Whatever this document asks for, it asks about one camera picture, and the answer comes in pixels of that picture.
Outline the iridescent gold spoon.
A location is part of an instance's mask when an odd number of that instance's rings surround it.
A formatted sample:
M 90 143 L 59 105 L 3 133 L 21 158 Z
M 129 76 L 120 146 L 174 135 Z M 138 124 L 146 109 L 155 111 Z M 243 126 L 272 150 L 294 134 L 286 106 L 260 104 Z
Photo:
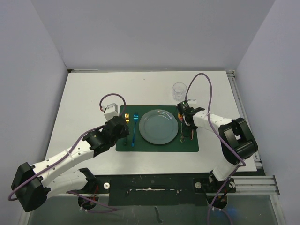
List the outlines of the iridescent gold spoon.
M 183 116 L 178 113 L 178 119 L 180 120 L 180 142 L 184 143 L 185 137 L 183 135 Z

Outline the gold fork with green handle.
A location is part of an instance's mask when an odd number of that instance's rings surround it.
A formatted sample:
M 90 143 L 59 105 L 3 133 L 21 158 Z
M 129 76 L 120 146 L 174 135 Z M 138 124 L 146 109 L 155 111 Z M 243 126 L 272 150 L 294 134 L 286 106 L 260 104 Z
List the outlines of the gold fork with green handle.
M 130 122 L 129 113 L 125 113 L 125 121 L 126 121 L 126 124 L 128 124 Z M 128 142 L 128 137 L 126 136 L 123 141 L 124 146 L 127 145 L 127 142 Z

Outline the dark green placemat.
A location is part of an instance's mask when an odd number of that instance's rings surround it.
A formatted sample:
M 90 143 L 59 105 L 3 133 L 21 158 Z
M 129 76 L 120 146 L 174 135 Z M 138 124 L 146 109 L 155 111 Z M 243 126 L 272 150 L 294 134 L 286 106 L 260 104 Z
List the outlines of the dark green placemat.
M 118 140 L 116 144 L 116 150 L 119 152 L 198 152 L 198 140 L 197 140 L 197 133 L 194 132 L 193 140 L 190 140 L 191 131 L 189 131 L 185 125 L 183 125 L 183 135 L 185 137 L 184 143 L 180 142 L 180 120 L 178 119 L 178 110 L 177 107 L 174 105 L 127 105 L 121 106 L 120 110 L 125 108 L 125 113 L 129 113 L 130 122 L 128 124 L 130 134 L 127 139 L 127 145 L 124 146 L 123 139 Z M 143 139 L 139 132 L 139 122 L 142 116 L 154 109 L 163 109 L 169 111 L 174 115 L 176 118 L 179 130 L 177 136 L 169 143 L 164 145 L 155 145 L 152 143 L 147 142 Z M 135 134 L 135 146 L 131 147 L 133 132 L 134 132 L 134 112 L 138 112 L 138 122 L 136 124 L 136 134 Z

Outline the blue metal fork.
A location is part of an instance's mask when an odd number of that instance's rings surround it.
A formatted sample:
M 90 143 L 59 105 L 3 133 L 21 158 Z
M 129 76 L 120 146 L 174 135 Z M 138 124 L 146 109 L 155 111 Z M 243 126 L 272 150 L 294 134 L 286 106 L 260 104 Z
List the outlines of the blue metal fork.
M 133 132 L 133 138 L 132 138 L 131 147 L 135 146 L 136 124 L 138 122 L 138 119 L 139 119 L 138 112 L 134 112 L 134 116 L 133 116 L 133 120 L 134 120 L 134 132 Z

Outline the clear drinking glass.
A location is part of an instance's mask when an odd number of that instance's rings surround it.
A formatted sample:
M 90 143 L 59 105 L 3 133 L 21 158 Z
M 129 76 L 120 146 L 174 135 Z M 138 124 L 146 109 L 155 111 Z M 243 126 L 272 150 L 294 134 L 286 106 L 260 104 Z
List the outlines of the clear drinking glass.
M 177 82 L 172 87 L 172 95 L 173 99 L 176 101 L 183 101 L 185 99 L 185 94 L 187 91 L 187 87 L 182 82 Z

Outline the teal ceramic plate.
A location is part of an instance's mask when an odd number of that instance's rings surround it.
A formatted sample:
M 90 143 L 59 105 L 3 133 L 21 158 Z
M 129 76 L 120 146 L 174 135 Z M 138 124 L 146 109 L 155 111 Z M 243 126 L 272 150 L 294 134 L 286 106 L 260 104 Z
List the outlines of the teal ceramic plate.
M 163 109 L 146 112 L 139 122 L 139 132 L 143 139 L 155 145 L 171 142 L 178 130 L 179 125 L 174 115 Z

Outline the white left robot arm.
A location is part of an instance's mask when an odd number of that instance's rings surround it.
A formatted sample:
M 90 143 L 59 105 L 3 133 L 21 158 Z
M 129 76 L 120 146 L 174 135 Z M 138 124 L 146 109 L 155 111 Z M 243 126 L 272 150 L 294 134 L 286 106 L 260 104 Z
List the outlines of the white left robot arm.
M 9 196 L 9 201 L 17 200 L 25 212 L 31 212 L 52 196 L 73 190 L 93 191 L 96 178 L 89 169 L 79 169 L 69 175 L 64 172 L 108 151 L 128 135 L 126 120 L 114 116 L 104 125 L 84 132 L 71 148 L 33 165 L 21 164 L 11 185 L 11 195 L 16 197 Z

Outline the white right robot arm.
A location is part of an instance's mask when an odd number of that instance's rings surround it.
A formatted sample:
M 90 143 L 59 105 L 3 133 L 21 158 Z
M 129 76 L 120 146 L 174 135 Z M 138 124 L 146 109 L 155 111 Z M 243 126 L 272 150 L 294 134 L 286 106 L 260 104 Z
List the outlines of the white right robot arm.
M 225 187 L 225 179 L 233 174 L 236 168 L 245 166 L 245 160 L 258 151 L 257 142 L 244 118 L 228 119 L 206 111 L 204 108 L 193 108 L 188 101 L 177 104 L 179 115 L 191 130 L 204 128 L 213 132 L 221 142 L 221 161 L 212 170 L 209 179 L 211 190 L 218 192 Z

